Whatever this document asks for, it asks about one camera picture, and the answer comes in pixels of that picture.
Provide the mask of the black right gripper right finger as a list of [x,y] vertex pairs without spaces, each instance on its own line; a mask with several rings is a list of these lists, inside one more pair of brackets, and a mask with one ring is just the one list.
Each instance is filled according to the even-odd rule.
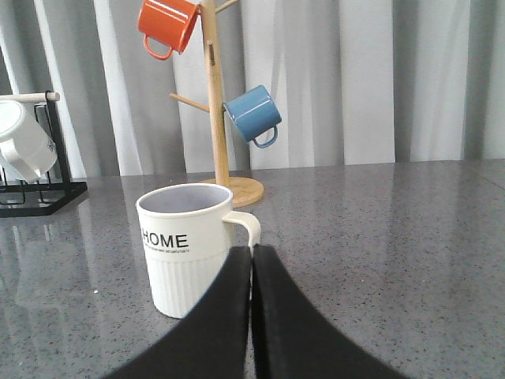
[[252,343],[258,378],[400,378],[324,318],[275,249],[252,258]]

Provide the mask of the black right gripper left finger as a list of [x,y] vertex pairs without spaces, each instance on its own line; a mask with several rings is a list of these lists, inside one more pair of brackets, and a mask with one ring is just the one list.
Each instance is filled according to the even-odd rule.
[[161,340],[109,378],[243,378],[252,257],[233,247],[200,301]]

